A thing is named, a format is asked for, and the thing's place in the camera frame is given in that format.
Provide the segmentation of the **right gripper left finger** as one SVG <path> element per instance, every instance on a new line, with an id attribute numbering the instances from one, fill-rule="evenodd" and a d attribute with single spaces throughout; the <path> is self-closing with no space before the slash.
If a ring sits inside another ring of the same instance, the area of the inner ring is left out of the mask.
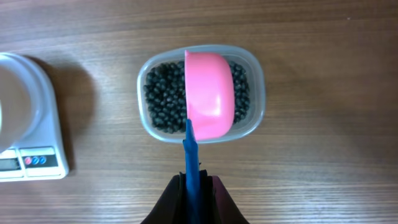
<path id="1" fill-rule="evenodd" d="M 186 224 L 186 175 L 171 178 L 162 195 L 142 224 Z"/>

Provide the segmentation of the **black beans in container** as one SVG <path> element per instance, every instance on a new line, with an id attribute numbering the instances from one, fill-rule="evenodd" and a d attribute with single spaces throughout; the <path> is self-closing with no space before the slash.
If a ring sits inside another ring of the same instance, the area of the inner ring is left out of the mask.
<path id="1" fill-rule="evenodd" d="M 243 120 L 250 108 L 249 84 L 244 67 L 229 62 L 234 84 L 234 120 Z M 162 63 L 146 75 L 144 95 L 152 126 L 164 133 L 185 132 L 187 119 L 185 91 L 185 63 Z"/>

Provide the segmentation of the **white bowl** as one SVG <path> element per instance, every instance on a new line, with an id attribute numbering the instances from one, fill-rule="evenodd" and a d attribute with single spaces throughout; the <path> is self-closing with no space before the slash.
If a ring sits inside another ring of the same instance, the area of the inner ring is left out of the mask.
<path id="1" fill-rule="evenodd" d="M 28 136 L 41 115 L 41 94 L 33 71 L 16 55 L 1 54 L 1 151 Z"/>

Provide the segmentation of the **clear plastic food container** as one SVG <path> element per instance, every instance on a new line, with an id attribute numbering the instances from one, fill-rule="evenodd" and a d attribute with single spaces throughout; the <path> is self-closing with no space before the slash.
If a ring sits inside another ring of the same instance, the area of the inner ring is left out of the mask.
<path id="1" fill-rule="evenodd" d="M 226 60 L 241 65 L 246 71 L 246 80 L 249 87 L 249 109 L 246 117 L 234 124 L 222 137 L 198 141 L 199 144 L 219 143 L 234 141 L 243 138 L 253 132 L 261 123 L 266 111 L 266 88 L 264 72 L 258 59 L 246 49 L 233 45 L 193 45 L 179 49 L 162 52 L 151 57 L 140 69 L 137 78 L 137 97 L 140 119 L 144 129 L 154 138 L 169 143 L 180 144 L 185 139 L 184 133 L 165 133 L 152 125 L 148 104 L 146 102 L 144 85 L 150 70 L 162 63 L 179 62 L 184 59 L 185 51 L 189 52 L 213 52 L 222 55 Z"/>

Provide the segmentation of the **pink scoop with blue handle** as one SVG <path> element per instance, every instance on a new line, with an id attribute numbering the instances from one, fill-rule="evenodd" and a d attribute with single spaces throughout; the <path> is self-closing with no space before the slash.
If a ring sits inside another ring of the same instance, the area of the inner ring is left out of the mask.
<path id="1" fill-rule="evenodd" d="M 187 222 L 201 223 L 198 141 L 224 136 L 234 119 L 233 78 L 227 61 L 210 52 L 185 51 Z"/>

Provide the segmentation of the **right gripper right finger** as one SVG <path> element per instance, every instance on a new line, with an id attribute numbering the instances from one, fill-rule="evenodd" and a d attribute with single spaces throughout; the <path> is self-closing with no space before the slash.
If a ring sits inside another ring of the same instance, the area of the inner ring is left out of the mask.
<path id="1" fill-rule="evenodd" d="M 200 171 L 201 183 L 201 223 L 206 224 L 249 224 L 221 179 Z"/>

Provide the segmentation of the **white digital kitchen scale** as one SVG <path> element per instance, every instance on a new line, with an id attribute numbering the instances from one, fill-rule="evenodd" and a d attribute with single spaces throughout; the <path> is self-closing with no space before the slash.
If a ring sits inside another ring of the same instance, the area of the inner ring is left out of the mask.
<path id="1" fill-rule="evenodd" d="M 1 153 L 1 182 L 62 179 L 69 173 L 64 152 L 57 101 L 52 82 L 33 60 L 1 53 L 1 66 L 14 72 L 27 87 L 32 123 Z"/>

